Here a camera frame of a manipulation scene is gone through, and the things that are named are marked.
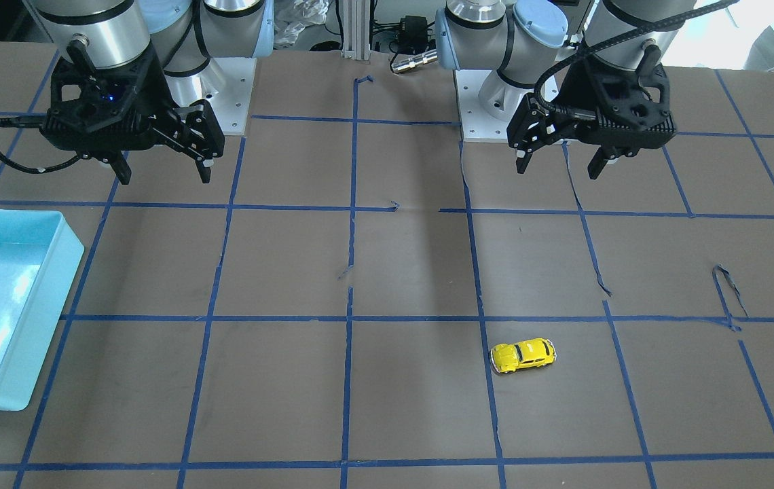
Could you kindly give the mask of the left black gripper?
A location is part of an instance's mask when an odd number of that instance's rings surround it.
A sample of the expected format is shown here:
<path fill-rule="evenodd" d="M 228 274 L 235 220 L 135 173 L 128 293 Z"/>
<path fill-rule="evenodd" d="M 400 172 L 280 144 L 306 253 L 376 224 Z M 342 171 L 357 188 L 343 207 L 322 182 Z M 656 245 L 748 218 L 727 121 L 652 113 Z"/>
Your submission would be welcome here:
<path fill-rule="evenodd" d="M 661 50 L 644 50 L 638 68 L 618 69 L 589 56 L 570 66 L 559 90 L 559 105 L 592 113 L 592 120 L 571 120 L 567 135 L 598 148 L 588 164 L 591 180 L 601 176 L 621 151 L 659 149 L 678 133 L 670 102 L 670 83 Z M 560 140 L 553 118 L 526 94 L 507 126 L 508 145 L 517 152 L 515 170 L 526 173 L 531 155 Z"/>

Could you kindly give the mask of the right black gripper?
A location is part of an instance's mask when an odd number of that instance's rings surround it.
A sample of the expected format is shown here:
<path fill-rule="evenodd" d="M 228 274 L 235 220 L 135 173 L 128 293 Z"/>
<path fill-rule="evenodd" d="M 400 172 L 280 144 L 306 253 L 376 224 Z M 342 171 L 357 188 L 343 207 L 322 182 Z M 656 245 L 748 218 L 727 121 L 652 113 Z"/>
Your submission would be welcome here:
<path fill-rule="evenodd" d="M 66 46 L 50 80 L 50 108 L 41 133 L 55 148 L 79 159 L 108 159 L 120 185 L 132 170 L 123 151 L 164 145 L 194 161 L 202 183 L 225 151 L 225 133 L 210 101 L 173 102 L 154 46 L 126 64 L 99 69 L 86 46 Z"/>

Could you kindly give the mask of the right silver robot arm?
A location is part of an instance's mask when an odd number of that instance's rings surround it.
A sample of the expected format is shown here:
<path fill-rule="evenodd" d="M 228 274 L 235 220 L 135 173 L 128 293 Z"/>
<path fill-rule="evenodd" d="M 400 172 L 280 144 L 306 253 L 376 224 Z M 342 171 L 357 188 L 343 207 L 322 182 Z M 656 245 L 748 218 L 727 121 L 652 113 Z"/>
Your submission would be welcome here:
<path fill-rule="evenodd" d="M 60 58 L 39 132 L 74 161 L 92 159 L 120 183 L 127 151 L 161 145 L 194 161 L 209 183 L 225 137 L 244 118 L 248 77 L 272 53 L 272 1 L 34 1 Z"/>

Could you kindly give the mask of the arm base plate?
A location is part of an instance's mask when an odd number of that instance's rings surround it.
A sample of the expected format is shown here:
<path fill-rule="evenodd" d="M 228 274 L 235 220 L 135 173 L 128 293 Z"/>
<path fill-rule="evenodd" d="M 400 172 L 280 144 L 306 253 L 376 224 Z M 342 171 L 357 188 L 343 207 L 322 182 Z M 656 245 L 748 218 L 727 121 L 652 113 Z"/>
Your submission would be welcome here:
<path fill-rule="evenodd" d="M 188 107 L 206 100 L 223 133 L 243 137 L 256 68 L 254 58 L 214 58 L 203 71 L 185 77 L 166 75 L 166 80 L 178 105 Z"/>
<path fill-rule="evenodd" d="M 507 126 L 531 88 L 512 86 L 495 69 L 454 72 L 462 142 L 507 143 Z"/>

